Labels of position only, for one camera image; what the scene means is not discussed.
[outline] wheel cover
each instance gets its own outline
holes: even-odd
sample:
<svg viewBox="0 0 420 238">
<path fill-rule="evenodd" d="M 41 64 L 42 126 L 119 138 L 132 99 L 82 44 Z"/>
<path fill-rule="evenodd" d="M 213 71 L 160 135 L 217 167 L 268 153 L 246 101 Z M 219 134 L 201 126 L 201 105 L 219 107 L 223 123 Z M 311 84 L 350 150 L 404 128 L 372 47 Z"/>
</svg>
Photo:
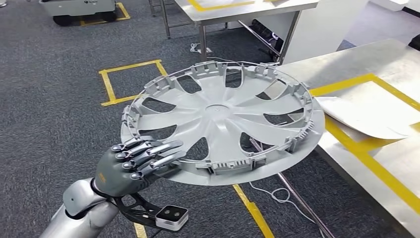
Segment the wheel cover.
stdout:
<svg viewBox="0 0 420 238">
<path fill-rule="evenodd" d="M 226 87 L 226 75 L 232 72 L 241 74 L 237 88 Z M 201 91 L 186 92 L 181 77 L 192 78 Z M 158 112 L 145 106 L 149 99 L 175 107 Z M 292 118 L 292 112 L 298 113 Z M 279 116 L 289 119 L 281 124 L 269 119 Z M 281 172 L 304 159 L 324 131 L 324 113 L 305 85 L 271 65 L 249 62 L 208 61 L 160 76 L 125 108 L 122 121 L 122 141 L 172 125 L 174 133 L 162 141 L 182 140 L 181 150 L 204 137 L 208 155 L 177 162 L 181 171 L 167 177 L 197 185 L 243 183 Z M 243 133 L 263 143 L 264 150 L 245 151 Z"/>
</svg>

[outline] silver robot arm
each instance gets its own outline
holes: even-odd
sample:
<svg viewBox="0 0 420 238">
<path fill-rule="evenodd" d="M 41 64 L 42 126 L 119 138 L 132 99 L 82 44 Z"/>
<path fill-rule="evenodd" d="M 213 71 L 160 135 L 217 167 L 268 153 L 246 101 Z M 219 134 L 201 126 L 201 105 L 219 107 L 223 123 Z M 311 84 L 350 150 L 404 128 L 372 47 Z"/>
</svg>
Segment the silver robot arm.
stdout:
<svg viewBox="0 0 420 238">
<path fill-rule="evenodd" d="M 150 136 L 136 136 L 109 148 L 98 162 L 95 177 L 73 183 L 63 194 L 63 204 L 53 215 L 41 238 L 96 238 L 120 211 L 130 221 L 170 232 L 179 231 L 188 220 L 188 210 L 155 206 L 137 192 L 162 175 L 176 173 L 172 162 L 184 157 L 177 151 L 181 141 L 161 143 Z M 126 206 L 130 195 L 135 203 Z"/>
</svg>

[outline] yellow floor marking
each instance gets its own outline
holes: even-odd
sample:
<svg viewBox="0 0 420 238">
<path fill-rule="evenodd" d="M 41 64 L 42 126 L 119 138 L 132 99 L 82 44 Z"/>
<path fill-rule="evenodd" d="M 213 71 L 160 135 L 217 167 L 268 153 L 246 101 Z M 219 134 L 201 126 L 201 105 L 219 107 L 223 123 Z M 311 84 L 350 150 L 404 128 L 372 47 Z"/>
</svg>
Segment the yellow floor marking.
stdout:
<svg viewBox="0 0 420 238">
<path fill-rule="evenodd" d="M 131 16 L 128 14 L 127 10 L 125 9 L 122 3 L 117 2 L 116 5 L 118 6 L 119 9 L 121 9 L 122 14 L 124 15 L 124 17 L 117 18 L 116 21 L 128 20 L 131 18 Z M 91 25 L 102 24 L 102 23 L 107 23 L 107 21 L 95 21 L 95 22 L 86 23 L 82 18 L 80 19 L 80 26 L 91 26 Z"/>
<path fill-rule="evenodd" d="M 239 195 L 242 202 L 244 203 L 244 205 L 247 207 L 248 211 L 250 212 L 250 214 L 254 218 L 255 223 L 260 228 L 264 237 L 265 238 L 274 238 L 274 235 L 271 232 L 270 227 L 268 226 L 267 222 L 265 222 L 265 219 L 264 219 L 263 215 L 261 214 L 258 207 L 255 205 L 255 203 L 250 202 L 248 200 L 247 196 L 242 191 L 242 189 L 239 185 L 235 184 L 235 185 L 233 185 L 233 188 L 235 189 L 236 193 Z"/>
<path fill-rule="evenodd" d="M 100 71 L 99 74 L 102 76 L 104 81 L 106 92 L 108 93 L 109 101 L 115 101 L 114 89 L 112 88 L 111 82 L 109 81 L 108 74 L 106 72 Z"/>
<path fill-rule="evenodd" d="M 166 72 L 166 70 L 163 68 L 163 65 L 160 63 L 161 60 L 157 60 L 156 61 L 156 66 L 159 69 L 159 72 L 161 75 L 168 75 L 168 73 Z"/>
<path fill-rule="evenodd" d="M 417 101 L 408 97 L 382 79 L 376 77 L 374 74 L 367 74 L 312 89 L 310 90 L 310 93 L 313 96 L 321 96 L 369 81 L 376 83 L 378 86 L 382 87 L 401 101 L 420 111 L 420 104 Z M 411 127 L 420 131 L 420 122 L 411 125 Z M 394 191 L 396 195 L 405 201 L 407 205 L 409 205 L 416 213 L 420 214 L 420 199 L 368 153 L 373 149 L 385 146 L 398 140 L 367 138 L 363 141 L 356 142 L 344 133 L 328 116 L 325 117 L 325 128 L 392 191 Z"/>
<path fill-rule="evenodd" d="M 117 20 L 121 21 L 121 20 L 128 20 L 131 18 L 131 16 L 128 14 L 127 10 L 125 9 L 124 5 L 120 2 L 117 2 L 117 5 L 119 7 L 119 9 L 121 9 L 122 14 L 124 15 L 124 17 L 118 18 Z"/>
<path fill-rule="evenodd" d="M 233 7 L 233 6 L 243 6 L 243 5 L 249 5 L 255 3 L 255 1 L 245 1 L 245 2 L 238 2 L 238 3 L 232 3 L 232 4 L 225 4 L 225 5 L 219 5 L 219 6 L 210 6 L 210 7 L 202 7 L 198 2 L 195 0 L 188 0 L 188 2 L 197 10 L 197 11 L 209 11 L 209 10 L 216 10 L 216 9 L 222 9 L 227 7 Z"/>
<path fill-rule="evenodd" d="M 129 68 L 135 68 L 135 67 L 140 67 L 140 66 L 145 66 L 148 64 L 153 64 L 153 63 L 160 63 L 161 60 L 156 59 L 156 60 L 152 60 L 152 61 L 147 61 L 147 62 L 141 62 L 141 63 L 135 63 L 135 64 L 130 64 L 130 65 L 125 65 L 125 66 L 121 66 L 121 67 L 117 67 L 117 68 L 109 68 L 109 69 L 104 69 L 99 71 L 99 73 L 101 72 L 106 72 L 106 73 L 110 73 L 110 72 L 115 72 L 115 71 L 119 71 L 119 70 L 124 70 L 124 69 L 129 69 Z"/>
<path fill-rule="evenodd" d="M 147 238 L 144 226 L 134 223 L 134 229 L 136 230 L 137 238 Z"/>
<path fill-rule="evenodd" d="M 137 97 L 137 95 L 133 95 L 133 96 L 130 96 L 130 97 L 125 97 L 125 98 L 118 98 L 118 99 L 115 99 L 115 100 L 112 100 L 112 101 L 109 101 L 109 102 L 106 102 L 106 103 L 101 103 L 101 105 L 105 107 L 105 106 L 114 105 L 114 104 L 117 104 L 117 103 L 123 103 L 123 102 L 133 100 L 136 97 Z"/>
<path fill-rule="evenodd" d="M 160 59 L 159 60 L 156 59 L 156 60 L 151 60 L 151 61 L 147 61 L 147 62 L 141 62 L 141 63 L 135 63 L 135 64 L 125 65 L 125 66 L 120 66 L 120 67 L 117 67 L 117 68 L 103 69 L 103 70 L 99 71 L 98 73 L 102 76 L 102 80 L 104 81 L 106 92 L 108 93 L 108 97 L 109 97 L 109 101 L 105 102 L 105 103 L 101 103 L 101 105 L 104 106 L 104 107 L 109 106 L 109 105 L 114 105 L 114 104 L 117 104 L 117 103 L 122 103 L 122 102 L 133 100 L 137 96 L 137 95 L 133 95 L 133 96 L 124 97 L 124 98 L 116 98 L 115 93 L 114 93 L 114 89 L 112 88 L 112 85 L 111 85 L 111 81 L 109 80 L 108 73 L 119 71 L 119 70 L 125 70 L 125 69 L 129 69 L 129 68 L 145 66 L 145 65 L 149 65 L 149 64 L 156 64 L 156 67 L 158 68 L 161 75 L 168 75 L 166 70 L 163 68 L 163 65 L 161 64 L 161 62 L 162 61 Z"/>
<path fill-rule="evenodd" d="M 325 117 L 325 128 L 381 179 L 396 195 L 420 215 L 420 199 L 386 170 L 378 161 L 369 155 L 352 138 L 344 133 L 328 116 Z"/>
</svg>

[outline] metal table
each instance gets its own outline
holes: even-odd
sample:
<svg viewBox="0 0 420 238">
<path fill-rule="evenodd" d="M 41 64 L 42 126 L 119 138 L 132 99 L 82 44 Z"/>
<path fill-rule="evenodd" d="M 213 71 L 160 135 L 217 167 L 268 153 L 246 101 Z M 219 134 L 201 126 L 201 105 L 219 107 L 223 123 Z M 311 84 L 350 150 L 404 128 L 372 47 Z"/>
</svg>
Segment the metal table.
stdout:
<svg viewBox="0 0 420 238">
<path fill-rule="evenodd" d="M 317 151 L 367 192 L 383 214 L 420 237 L 420 52 L 386 40 L 278 69 L 307 83 L 315 96 L 338 96 L 396 124 L 411 125 L 409 138 L 382 140 L 326 117 L 328 132 Z"/>
<path fill-rule="evenodd" d="M 296 24 L 302 10 L 315 8 L 319 0 L 231 0 L 228 3 L 225 0 L 174 0 L 183 12 L 188 16 L 191 23 L 199 28 L 201 60 L 207 61 L 206 54 L 206 26 L 230 21 L 238 21 L 261 42 L 269 47 L 278 55 L 278 60 L 282 64 L 286 55 L 287 48 L 290 45 Z M 162 7 L 162 16 L 166 29 L 166 36 L 170 39 L 171 27 L 182 26 L 186 23 L 169 25 L 164 0 L 160 0 Z M 289 32 L 284 40 L 281 52 L 278 52 L 267 41 L 255 33 L 240 20 L 253 19 L 261 16 L 281 14 L 286 12 L 295 12 Z"/>
</svg>

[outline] white cable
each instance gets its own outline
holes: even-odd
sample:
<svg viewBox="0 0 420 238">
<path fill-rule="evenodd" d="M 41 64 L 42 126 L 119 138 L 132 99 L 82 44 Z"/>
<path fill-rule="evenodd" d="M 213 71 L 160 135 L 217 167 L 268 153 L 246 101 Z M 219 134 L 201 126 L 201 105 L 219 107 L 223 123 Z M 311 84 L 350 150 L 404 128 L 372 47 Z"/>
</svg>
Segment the white cable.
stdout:
<svg viewBox="0 0 420 238">
<path fill-rule="evenodd" d="M 191 49 L 190 49 L 190 51 L 191 52 L 197 52 L 197 53 L 199 53 L 199 51 L 198 50 L 196 50 L 196 47 L 199 45 L 200 43 L 192 43 L 191 44 Z"/>
<path fill-rule="evenodd" d="M 252 184 L 252 182 L 249 182 L 249 184 L 251 185 L 251 187 L 253 188 L 253 189 L 256 189 L 256 190 L 259 190 L 259 191 L 261 191 L 261 192 L 265 192 L 265 193 L 268 193 L 274 200 L 276 200 L 277 202 L 279 202 L 279 203 L 285 203 L 285 202 L 288 202 L 288 203 L 291 203 L 291 204 L 293 204 L 293 206 L 295 206 L 295 208 L 296 208 L 296 210 L 298 210 L 298 212 L 300 213 L 300 214 L 302 214 L 302 216 L 304 216 L 306 219 L 308 219 L 308 220 L 310 220 L 312 223 L 315 223 L 316 224 L 316 222 L 315 221 L 313 221 L 311 218 L 309 218 L 307 215 L 305 215 L 302 211 L 301 211 L 301 209 L 299 209 L 299 207 L 294 203 L 294 202 L 292 202 L 292 201 L 290 201 L 289 200 L 289 198 L 290 198 L 290 191 L 288 190 L 288 189 L 286 189 L 286 188 L 278 188 L 278 189 L 275 189 L 275 190 L 273 190 L 273 192 L 269 192 L 269 191 L 267 191 L 267 190 L 264 190 L 264 189 L 261 189 L 261 188 L 257 188 L 257 187 L 254 187 L 254 185 Z M 278 191 L 280 191 L 280 190 L 284 190 L 284 191 L 286 191 L 287 192 L 287 197 L 286 197 L 286 199 L 279 199 L 279 198 L 277 198 L 274 194 L 276 193 L 276 192 L 278 192 Z M 322 230 L 321 229 L 319 229 L 319 232 L 321 233 L 321 236 L 322 236 L 322 238 L 325 238 L 324 237 L 324 234 L 323 234 L 323 232 L 322 232 Z"/>
</svg>

